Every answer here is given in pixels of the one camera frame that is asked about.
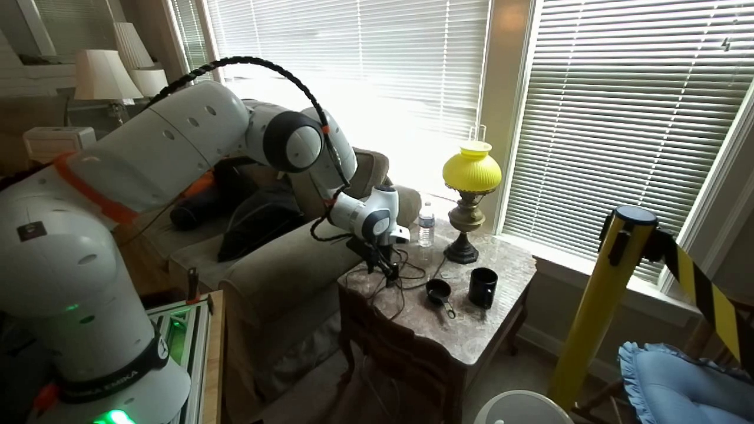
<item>white robotic arm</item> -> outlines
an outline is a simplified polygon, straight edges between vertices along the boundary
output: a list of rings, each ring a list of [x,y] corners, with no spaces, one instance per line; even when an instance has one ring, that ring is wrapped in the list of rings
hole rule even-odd
[[[336,123],[313,118],[247,107],[221,85],[200,81],[0,193],[0,310],[52,350],[61,385],[61,399],[31,422],[95,422],[114,406],[171,422],[181,406],[188,376],[167,358],[111,229],[167,204],[227,156],[311,172],[333,200],[327,219],[355,233],[363,254],[392,243],[397,191],[378,189],[368,200],[343,193],[356,172],[355,147]]]

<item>brass lamp base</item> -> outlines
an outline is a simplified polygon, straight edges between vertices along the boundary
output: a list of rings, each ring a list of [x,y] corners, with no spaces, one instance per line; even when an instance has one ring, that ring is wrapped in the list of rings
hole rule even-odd
[[[449,245],[446,259],[458,263],[471,263],[479,259],[479,250],[470,243],[470,230],[476,230],[485,213],[479,210],[482,193],[461,191],[462,200],[450,210],[450,223],[461,230],[458,240]]]
[[[452,245],[446,250],[449,262],[471,263],[479,259],[479,250],[470,243],[466,230],[462,230]]]

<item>small bottle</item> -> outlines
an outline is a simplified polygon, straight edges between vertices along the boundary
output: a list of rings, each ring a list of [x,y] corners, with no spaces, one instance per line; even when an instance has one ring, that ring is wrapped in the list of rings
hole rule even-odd
[[[429,246],[435,243],[435,210],[424,203],[419,210],[419,245]]]

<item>black object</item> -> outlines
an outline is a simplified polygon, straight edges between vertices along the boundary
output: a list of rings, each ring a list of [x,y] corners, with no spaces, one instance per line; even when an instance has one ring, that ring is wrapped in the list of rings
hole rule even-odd
[[[479,250],[470,243],[466,230],[462,230],[452,245],[446,250],[449,262],[471,263],[479,259]]]
[[[497,272],[479,266],[471,270],[470,302],[479,307],[491,307],[495,299]]]
[[[212,166],[212,185],[187,198],[171,212],[172,225],[179,230],[194,230],[214,216],[231,213],[246,198],[257,191],[254,178],[243,172],[246,164],[252,164],[252,160],[220,160]]]
[[[431,277],[428,283],[428,302],[429,302],[429,306],[441,307],[441,306],[449,303],[449,297],[450,297],[450,284],[446,280]]]
[[[221,238],[218,262],[241,259],[306,220],[287,185],[259,189],[241,203]]]
[[[0,310],[0,422],[25,424],[49,376],[49,350],[16,317]]]
[[[146,344],[146,349],[126,366],[88,378],[88,382],[69,382],[65,373],[57,373],[57,383],[61,389],[65,403],[89,403],[107,398],[111,393],[124,390],[126,385],[135,383],[151,370],[163,370],[167,365],[167,350],[163,349],[161,335],[155,329],[153,339]]]
[[[286,172],[303,172],[303,170],[306,170],[306,166],[287,160],[287,139],[291,139],[297,128],[303,128],[303,126],[311,126],[317,134],[322,134],[317,120],[311,120],[311,118],[304,114],[304,112],[294,112],[294,111],[278,112],[277,118],[272,118],[272,120],[266,123],[266,131],[264,131],[264,139],[263,139],[263,147],[264,147],[264,156],[266,156],[272,163],[277,163],[277,166],[280,166],[280,170],[286,170]]]
[[[368,270],[372,272],[375,266],[388,277],[388,284],[392,286],[395,280],[399,280],[401,269],[392,263],[395,246],[385,243],[365,243],[360,238],[350,238],[350,250],[355,250],[360,259],[368,262]]]
[[[218,185],[207,185],[203,193],[187,198],[171,212],[171,220],[177,230],[194,230],[200,223],[224,212]]]

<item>lamp shade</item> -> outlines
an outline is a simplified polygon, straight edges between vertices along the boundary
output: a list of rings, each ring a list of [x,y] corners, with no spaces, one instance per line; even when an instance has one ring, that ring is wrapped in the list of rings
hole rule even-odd
[[[130,21],[115,21],[115,45],[118,45],[118,53],[126,64],[126,67],[153,67],[155,64],[151,61],[137,26]]]
[[[464,193],[491,193],[503,180],[503,170],[491,156],[492,145],[485,141],[464,141],[446,166],[446,185]]]
[[[167,87],[167,75],[163,67],[135,67],[133,78],[145,97],[155,97],[163,87]]]
[[[141,98],[115,48],[84,48],[77,55],[77,98]]]

